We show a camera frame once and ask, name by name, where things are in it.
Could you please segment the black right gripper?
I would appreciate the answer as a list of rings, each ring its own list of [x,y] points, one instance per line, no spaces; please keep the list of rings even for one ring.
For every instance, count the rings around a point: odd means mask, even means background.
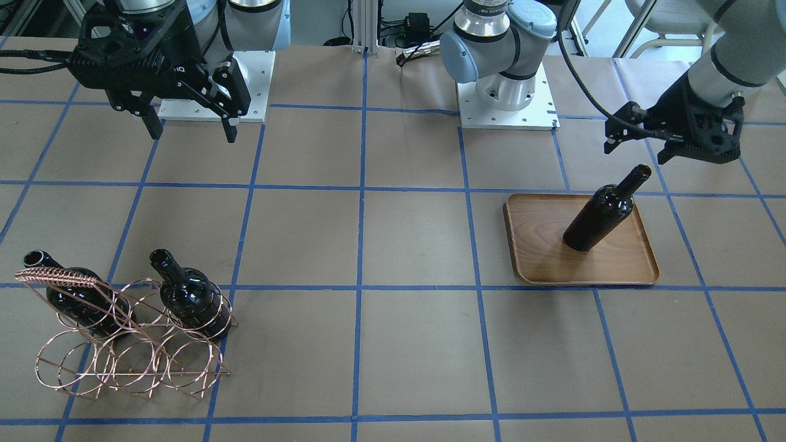
[[[86,12],[67,69],[86,88],[104,90],[113,106],[138,117],[157,141],[163,134],[152,98],[195,99],[220,117],[228,143],[236,141],[233,118],[252,101],[239,63],[224,61],[211,72],[185,3],[96,3]]]

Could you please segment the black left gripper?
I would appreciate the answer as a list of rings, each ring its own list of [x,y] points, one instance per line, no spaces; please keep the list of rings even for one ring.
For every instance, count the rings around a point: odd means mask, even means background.
[[[622,142],[650,138],[647,130],[666,133],[663,149],[657,153],[658,165],[674,157],[729,163],[741,156],[741,132],[745,98],[736,92],[727,106],[702,100],[686,77],[677,79],[647,111],[629,101],[608,118],[604,129],[604,153],[612,153]]]

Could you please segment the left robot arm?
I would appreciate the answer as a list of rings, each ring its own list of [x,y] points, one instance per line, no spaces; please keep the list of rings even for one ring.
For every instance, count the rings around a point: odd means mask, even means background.
[[[647,29],[658,38],[635,50],[667,45],[702,47],[691,65],[649,109],[627,103],[602,109],[612,153],[630,139],[659,138],[658,162],[685,157],[709,163],[739,158],[744,104],[784,72],[783,1],[629,1],[632,22],[615,56],[625,56]],[[443,65],[468,83],[490,109],[517,112],[530,104],[548,43],[561,37],[577,9],[552,2],[465,1],[454,27],[440,38]]]

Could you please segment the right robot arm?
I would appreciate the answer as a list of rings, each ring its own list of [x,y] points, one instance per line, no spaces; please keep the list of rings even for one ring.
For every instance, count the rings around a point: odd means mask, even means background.
[[[287,1],[98,1],[66,64],[83,87],[140,118],[151,138],[163,132],[154,98],[181,99],[216,115],[232,143],[252,105],[236,54],[290,42]]]

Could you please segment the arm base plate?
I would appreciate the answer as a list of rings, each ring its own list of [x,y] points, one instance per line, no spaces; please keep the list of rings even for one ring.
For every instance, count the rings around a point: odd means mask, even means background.
[[[497,73],[458,83],[456,90],[464,128],[552,131],[561,126],[543,64],[528,79]]]
[[[264,123],[266,121],[273,66],[277,55],[278,53],[273,51],[244,51],[233,54],[252,98],[247,114],[239,117],[239,122]],[[183,99],[163,100],[158,110],[158,117],[167,121],[220,121],[218,115],[210,109],[204,108],[196,101]]]

